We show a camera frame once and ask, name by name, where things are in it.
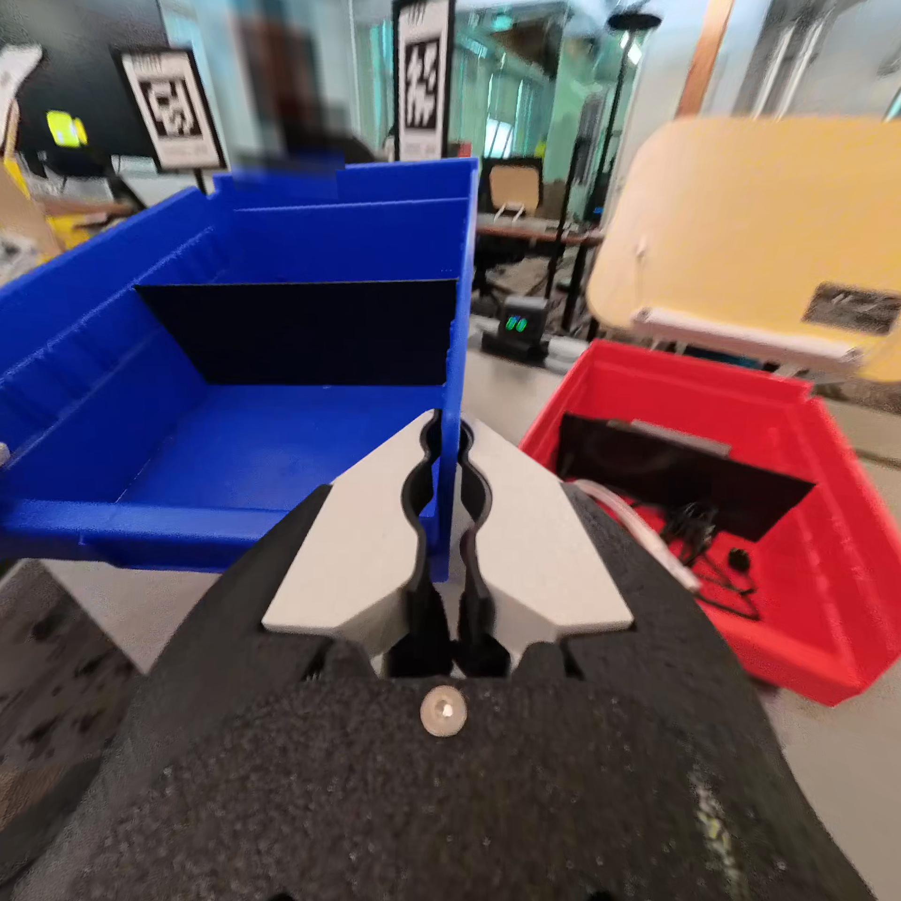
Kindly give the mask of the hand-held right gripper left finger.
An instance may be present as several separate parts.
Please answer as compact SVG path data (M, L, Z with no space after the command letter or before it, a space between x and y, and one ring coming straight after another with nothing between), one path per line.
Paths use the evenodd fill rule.
M422 511L442 413L427 410L328 486L262 627L345 641L395 678L447 677L452 641Z

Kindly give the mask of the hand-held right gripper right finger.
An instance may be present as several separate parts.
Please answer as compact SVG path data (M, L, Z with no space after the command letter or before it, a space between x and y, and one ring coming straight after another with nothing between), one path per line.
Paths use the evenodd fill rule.
M535 644L621 632L634 616L561 480L479 420L460 424L466 581L456 666L504 678Z

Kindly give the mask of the blue plastic bin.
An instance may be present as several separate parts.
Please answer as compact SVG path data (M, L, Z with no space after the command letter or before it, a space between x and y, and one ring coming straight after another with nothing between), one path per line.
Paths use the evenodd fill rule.
M214 386L140 285L456 279L479 164L238 170L2 288L2 557L222 572L320 486L442 413L429 551L447 569L466 365L437 388Z

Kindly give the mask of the red plastic bin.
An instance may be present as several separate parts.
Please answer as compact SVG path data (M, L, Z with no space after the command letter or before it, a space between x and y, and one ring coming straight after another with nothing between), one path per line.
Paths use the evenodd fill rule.
M555 474L565 412L816 483L759 542L614 492L698 579L696 606L752 677L834 706L899 659L899 527L807 383L596 341L520 443Z

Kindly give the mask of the black divider of red bin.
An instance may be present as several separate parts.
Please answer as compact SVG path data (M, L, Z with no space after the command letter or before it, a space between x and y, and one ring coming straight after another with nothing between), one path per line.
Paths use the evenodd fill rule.
M588 480L634 501L713 514L715 527L759 542L816 483L657 437L613 420L565 412L556 473Z

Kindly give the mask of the black device with green display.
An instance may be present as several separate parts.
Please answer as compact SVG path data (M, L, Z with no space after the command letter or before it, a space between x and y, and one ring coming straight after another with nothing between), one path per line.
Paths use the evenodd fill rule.
M509 295L501 303L497 326L483 332L481 350L528 366L543 367L550 340L545 328L550 300Z

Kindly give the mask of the black divider of blue bin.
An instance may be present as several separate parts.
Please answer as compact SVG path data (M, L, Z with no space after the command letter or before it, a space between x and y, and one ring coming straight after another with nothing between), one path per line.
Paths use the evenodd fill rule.
M140 285L214 386L437 388L464 366L456 279Z

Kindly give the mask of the brown table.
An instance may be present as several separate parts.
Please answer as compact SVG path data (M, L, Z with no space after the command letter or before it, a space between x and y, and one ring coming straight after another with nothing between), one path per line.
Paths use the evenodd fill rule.
M558 221L556 220L535 217L495 219L492 215L485 213L477 215L476 223L476 233L481 237L525 242L530 246L557 242ZM603 231L601 229L580 230L564 226L559 241L566 247L593 248L603 242Z

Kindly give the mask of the wooden back chair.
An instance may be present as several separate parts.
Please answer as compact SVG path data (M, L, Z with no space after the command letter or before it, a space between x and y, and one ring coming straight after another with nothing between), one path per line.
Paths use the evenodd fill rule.
M542 204L542 160L510 157L489 162L488 188L493 222L519 222L533 217Z

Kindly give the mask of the black white marker sign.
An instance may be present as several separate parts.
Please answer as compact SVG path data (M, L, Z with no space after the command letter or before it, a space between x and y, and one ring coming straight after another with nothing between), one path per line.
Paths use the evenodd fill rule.
M395 159L448 155L454 1L395 1L391 8Z
M160 174L223 172L228 161L190 47L111 47Z

